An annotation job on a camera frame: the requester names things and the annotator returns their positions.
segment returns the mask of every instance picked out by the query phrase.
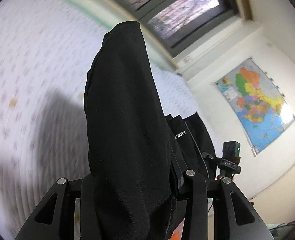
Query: world map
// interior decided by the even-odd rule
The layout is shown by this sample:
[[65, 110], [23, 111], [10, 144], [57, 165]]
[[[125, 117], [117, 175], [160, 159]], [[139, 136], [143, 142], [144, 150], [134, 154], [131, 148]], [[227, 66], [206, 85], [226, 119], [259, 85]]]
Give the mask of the world map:
[[278, 87], [252, 59], [215, 84], [235, 111], [256, 153], [276, 140], [295, 120]]

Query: orange object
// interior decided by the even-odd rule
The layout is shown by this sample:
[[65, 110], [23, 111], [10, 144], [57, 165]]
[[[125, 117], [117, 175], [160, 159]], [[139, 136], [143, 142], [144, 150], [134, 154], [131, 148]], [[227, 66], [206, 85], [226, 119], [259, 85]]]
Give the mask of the orange object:
[[180, 240], [180, 234], [178, 232], [173, 233], [169, 240]]

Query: silver bolt head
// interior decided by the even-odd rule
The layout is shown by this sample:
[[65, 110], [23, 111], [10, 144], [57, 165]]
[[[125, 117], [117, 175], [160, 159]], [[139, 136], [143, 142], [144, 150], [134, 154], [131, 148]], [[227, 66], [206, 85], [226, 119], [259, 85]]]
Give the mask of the silver bolt head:
[[231, 179], [229, 177], [223, 177], [222, 178], [223, 183], [225, 184], [230, 184], [231, 183]]
[[195, 175], [195, 171], [193, 171], [193, 170], [187, 170], [185, 173], [187, 176], [194, 176]]
[[64, 184], [66, 181], [67, 181], [67, 180], [66, 180], [65, 178], [60, 178], [60, 179], [58, 179], [58, 184], [59, 184], [59, 185], [62, 185], [62, 184]]

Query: black plastic mount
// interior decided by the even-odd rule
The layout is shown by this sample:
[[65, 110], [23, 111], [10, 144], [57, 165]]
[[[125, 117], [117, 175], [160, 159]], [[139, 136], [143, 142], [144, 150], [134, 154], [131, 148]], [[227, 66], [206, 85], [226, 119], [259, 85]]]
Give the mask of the black plastic mount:
[[33, 210], [16, 240], [74, 240], [75, 199], [81, 198], [81, 239], [101, 240], [94, 198], [94, 177], [58, 179]]
[[[273, 240], [266, 225], [229, 178], [206, 179], [171, 154], [171, 190], [187, 200], [182, 240], [208, 239], [208, 202], [213, 198], [215, 240]], [[94, 177], [58, 179], [21, 228], [16, 240], [73, 240], [75, 199], [81, 198], [81, 240], [101, 240], [94, 206]]]
[[241, 167], [229, 160], [213, 156], [207, 152], [202, 152], [202, 158], [208, 162], [213, 162], [219, 169], [227, 171], [233, 175], [241, 173]]
[[215, 240], [274, 239], [254, 207], [230, 178], [218, 181], [206, 179], [192, 170], [183, 172], [185, 166], [180, 167], [176, 162], [180, 159], [178, 154], [181, 153], [171, 154], [170, 178], [180, 182], [180, 190], [171, 187], [176, 199], [187, 200], [182, 240], [208, 239], [208, 197], [213, 198]]

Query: black cloth cover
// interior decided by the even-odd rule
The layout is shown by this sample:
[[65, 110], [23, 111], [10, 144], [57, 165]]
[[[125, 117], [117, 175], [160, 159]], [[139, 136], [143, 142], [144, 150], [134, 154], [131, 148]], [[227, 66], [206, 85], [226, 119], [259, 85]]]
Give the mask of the black cloth cover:
[[209, 133], [198, 113], [185, 119], [182, 119], [180, 115], [176, 117], [168, 115], [166, 120], [180, 145], [187, 167], [198, 171], [205, 178], [209, 176], [215, 179], [216, 165], [204, 161], [201, 156], [202, 152], [215, 156], [215, 151]]
[[168, 239], [185, 214], [169, 185], [170, 153], [181, 149], [163, 115], [138, 22], [104, 36], [84, 107], [102, 239]]

